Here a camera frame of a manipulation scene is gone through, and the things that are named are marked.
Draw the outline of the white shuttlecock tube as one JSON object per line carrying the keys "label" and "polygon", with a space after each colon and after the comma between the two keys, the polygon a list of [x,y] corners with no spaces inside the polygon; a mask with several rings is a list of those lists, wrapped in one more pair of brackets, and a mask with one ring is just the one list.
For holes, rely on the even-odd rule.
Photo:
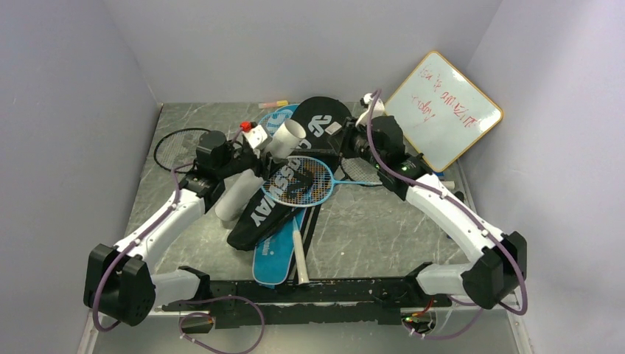
{"label": "white shuttlecock tube", "polygon": [[258,124],[245,122],[241,128],[245,142],[251,147],[245,158],[251,159],[252,165],[240,173],[215,206],[216,216],[225,223],[239,217],[263,181],[306,137],[305,129],[291,119],[285,120],[273,134]]}

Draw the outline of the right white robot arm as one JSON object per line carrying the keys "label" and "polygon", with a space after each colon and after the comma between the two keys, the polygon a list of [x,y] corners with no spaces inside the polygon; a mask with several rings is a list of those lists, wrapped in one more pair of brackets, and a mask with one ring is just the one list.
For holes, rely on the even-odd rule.
{"label": "right white robot arm", "polygon": [[450,192],[422,155],[405,150],[393,117],[378,117],[374,127],[355,118],[322,129],[331,148],[346,159],[370,164],[382,186],[434,221],[462,250],[467,263],[425,263],[407,277],[406,299],[424,305],[433,295],[466,296],[492,309],[521,288],[526,279],[527,242],[518,232],[506,234],[474,213]]}

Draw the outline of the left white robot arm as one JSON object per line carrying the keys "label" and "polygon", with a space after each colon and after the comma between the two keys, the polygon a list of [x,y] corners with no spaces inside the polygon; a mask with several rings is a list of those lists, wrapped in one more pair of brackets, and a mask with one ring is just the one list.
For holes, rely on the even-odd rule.
{"label": "left white robot arm", "polygon": [[256,127],[229,139],[221,131],[203,129],[195,140],[177,136],[163,142],[161,163],[171,172],[173,193],[138,229],[113,246],[96,246],[88,257],[84,303],[95,328],[105,331],[101,316],[115,325],[135,326],[160,306],[206,307],[214,297],[208,274],[188,266],[154,274],[155,264],[209,211],[233,220],[305,136],[301,128],[283,124],[275,133]]}

